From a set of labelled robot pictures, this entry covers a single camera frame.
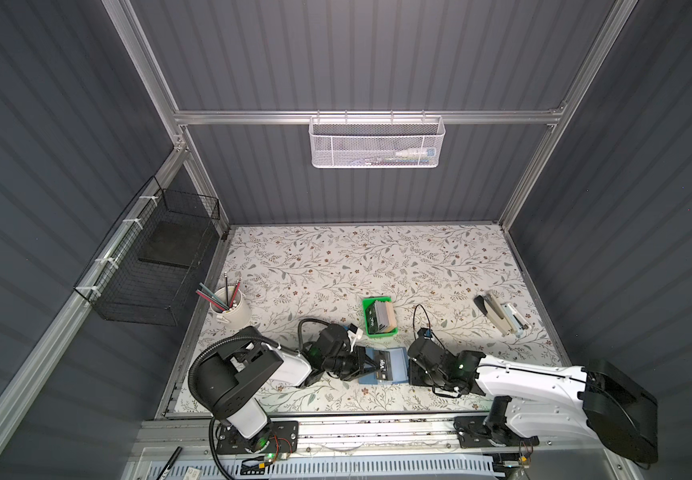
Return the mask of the blue leather card holder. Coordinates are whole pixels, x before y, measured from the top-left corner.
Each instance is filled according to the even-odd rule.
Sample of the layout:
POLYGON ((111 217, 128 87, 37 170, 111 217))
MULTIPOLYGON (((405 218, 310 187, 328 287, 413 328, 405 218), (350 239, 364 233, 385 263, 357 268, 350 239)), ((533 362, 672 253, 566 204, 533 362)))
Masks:
POLYGON ((362 385, 394 385, 409 383, 409 357, 405 347, 375 350, 367 348, 366 354, 376 364, 376 371, 358 380, 362 385))

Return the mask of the stack of cards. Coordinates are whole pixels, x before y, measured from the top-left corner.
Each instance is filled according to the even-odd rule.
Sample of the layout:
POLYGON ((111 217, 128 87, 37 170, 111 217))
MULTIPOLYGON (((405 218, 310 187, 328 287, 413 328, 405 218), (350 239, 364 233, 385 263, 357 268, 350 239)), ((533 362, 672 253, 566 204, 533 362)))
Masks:
POLYGON ((397 328, 397 319, 391 301, 375 301, 367 311, 368 331, 371 334, 385 334, 397 328))

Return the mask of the green plastic card tray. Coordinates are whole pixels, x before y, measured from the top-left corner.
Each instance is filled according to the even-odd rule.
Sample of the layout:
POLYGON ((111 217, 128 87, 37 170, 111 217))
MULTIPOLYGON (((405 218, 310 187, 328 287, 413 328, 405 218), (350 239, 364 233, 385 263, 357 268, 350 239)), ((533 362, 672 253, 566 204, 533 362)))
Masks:
POLYGON ((398 320, 390 297, 364 298, 362 307, 369 338, 385 338, 398 333, 398 320))

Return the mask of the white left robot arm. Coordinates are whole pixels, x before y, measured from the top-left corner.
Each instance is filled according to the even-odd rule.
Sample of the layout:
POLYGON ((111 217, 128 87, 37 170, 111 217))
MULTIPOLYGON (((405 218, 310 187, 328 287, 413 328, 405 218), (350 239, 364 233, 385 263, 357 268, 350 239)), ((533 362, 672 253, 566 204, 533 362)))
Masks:
POLYGON ((256 399, 269 382, 307 388, 329 376, 351 382, 380 371, 359 344, 363 331, 319 318, 298 321, 293 349, 248 326, 208 346, 193 361, 188 389, 223 427, 233 428, 258 451, 272 435, 272 421, 256 399))

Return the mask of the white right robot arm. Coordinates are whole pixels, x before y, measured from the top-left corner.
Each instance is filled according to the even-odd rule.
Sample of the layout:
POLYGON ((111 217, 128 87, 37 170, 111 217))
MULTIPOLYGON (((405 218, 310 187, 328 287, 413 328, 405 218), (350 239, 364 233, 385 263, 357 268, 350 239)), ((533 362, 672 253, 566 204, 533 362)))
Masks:
POLYGON ((410 382, 438 396, 491 399, 483 418, 454 425, 465 448, 534 447, 554 437, 600 443, 635 463, 658 461, 658 401, 605 360, 546 367, 478 351, 453 354, 420 335, 408 350, 410 382))

